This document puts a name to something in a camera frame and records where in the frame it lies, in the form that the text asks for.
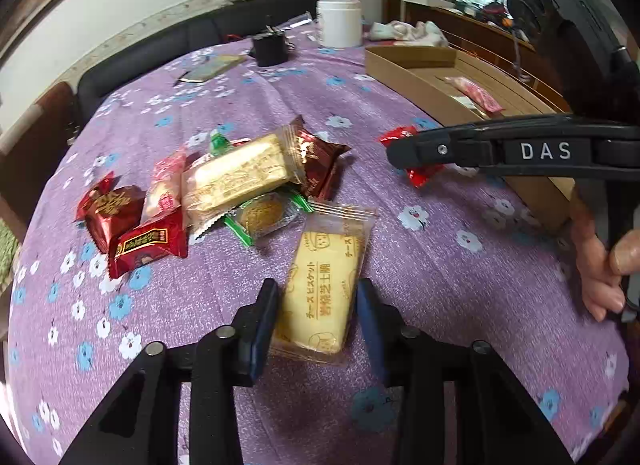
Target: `wrapped snack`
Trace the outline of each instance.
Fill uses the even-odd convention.
[[[233,149],[233,145],[226,139],[220,131],[214,129],[211,131],[211,140],[209,145],[209,152],[213,156],[221,156],[230,149]]]
[[[378,141],[387,147],[389,143],[393,140],[398,140],[398,138],[404,138],[408,136],[414,136],[418,134],[418,130],[413,125],[407,125],[402,127],[396,127],[389,132],[386,132]],[[425,183],[429,181],[429,178],[440,172],[444,168],[444,165],[431,165],[429,167],[420,167],[415,169],[406,169],[406,175],[409,177],[409,181],[415,188],[422,187]]]
[[[78,204],[78,209],[76,209],[76,221],[84,221],[86,213],[90,209],[91,205],[94,204],[94,201],[98,197],[107,194],[112,190],[113,185],[113,171],[111,171],[107,176],[98,181],[98,183],[94,184],[82,197]]]
[[[180,148],[154,165],[142,211],[142,223],[180,206],[180,185],[186,161],[187,154],[184,148]]]
[[[338,156],[351,150],[348,145],[329,143],[312,135],[305,129],[305,122],[297,116],[291,122],[296,129],[300,155],[305,164],[306,184],[302,193],[308,198],[331,199],[330,191],[334,189],[337,170],[333,170]]]
[[[313,212],[302,194],[282,188],[243,203],[226,214],[224,222],[250,247],[256,239],[289,225],[301,210]]]
[[[182,206],[193,234],[203,234],[234,207],[286,182],[304,184],[295,130],[285,125],[217,158],[198,160],[182,176]]]
[[[335,364],[376,221],[373,209],[311,201],[271,341],[275,353]]]
[[[442,79],[460,92],[465,93],[466,96],[471,98],[471,100],[484,109],[490,116],[492,113],[504,111],[504,108],[484,88],[481,88],[478,84],[466,77],[442,77]]]
[[[121,235],[109,248],[109,277],[117,279],[166,255],[187,257],[182,208],[160,214]]]
[[[144,202],[145,193],[135,186],[109,191],[93,201],[85,221],[98,250],[108,254],[111,243],[140,223]]]

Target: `purple tablecloth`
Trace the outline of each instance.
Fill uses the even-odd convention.
[[[197,341],[253,302],[263,278],[283,284],[302,228],[276,232],[262,252],[214,228],[187,259],[168,257],[113,282],[73,222],[86,186],[113,170],[119,185],[145,189],[156,161],[183,144],[205,152],[216,126],[232,139],[255,138],[297,114],[312,132],[353,146],[336,201],[380,212],[362,273],[383,298],[437,339],[488,340],[574,457],[598,434],[627,386],[628,359],[614,324],[595,323],[572,299],[568,242],[545,236],[499,179],[450,167],[424,189],[411,187],[376,138],[398,125],[436,125],[364,75],[362,48],[318,48],[309,31],[293,32],[298,53],[276,68],[248,62],[174,87],[204,55],[241,52],[244,41],[130,83],[105,101],[47,183],[20,256],[9,338],[18,425],[36,465],[59,461],[146,343]],[[272,357],[256,387],[236,390],[246,463],[389,463],[399,395],[376,382],[359,330],[350,339],[345,368]],[[185,388],[181,463],[187,413]]]

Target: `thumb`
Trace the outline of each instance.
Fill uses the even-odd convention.
[[[611,270],[616,275],[640,271],[640,230],[628,231],[609,254]]]

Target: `cardboard box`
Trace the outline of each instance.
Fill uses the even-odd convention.
[[[477,83],[505,109],[505,117],[555,112],[507,73],[453,48],[369,46],[365,66],[367,75],[400,93],[444,126],[477,122],[481,117],[453,98],[463,93],[443,77],[463,76]],[[548,232],[557,232],[568,219],[574,187],[571,178],[510,176],[505,181]]]

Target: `finger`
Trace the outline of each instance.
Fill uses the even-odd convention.
[[[585,308],[587,308],[589,313],[593,315],[593,318],[596,321],[602,322],[607,316],[607,310],[605,310],[602,306],[598,306],[597,304],[595,304],[591,299],[589,299],[589,297],[583,296],[582,302],[584,302]]]
[[[609,255],[609,263],[616,275],[640,271],[640,230],[630,230],[622,236]]]
[[[580,199],[578,191],[574,188],[569,201],[569,215],[573,220],[572,237],[577,239],[588,239],[596,235],[596,223],[593,214]]]
[[[620,284],[620,276],[615,275],[609,266],[609,255],[596,236],[575,243],[575,264],[582,278],[602,281],[609,286]]]
[[[584,279],[582,282],[582,298],[587,296],[596,305],[615,313],[620,313],[625,307],[625,294],[620,286],[609,286],[594,279]]]

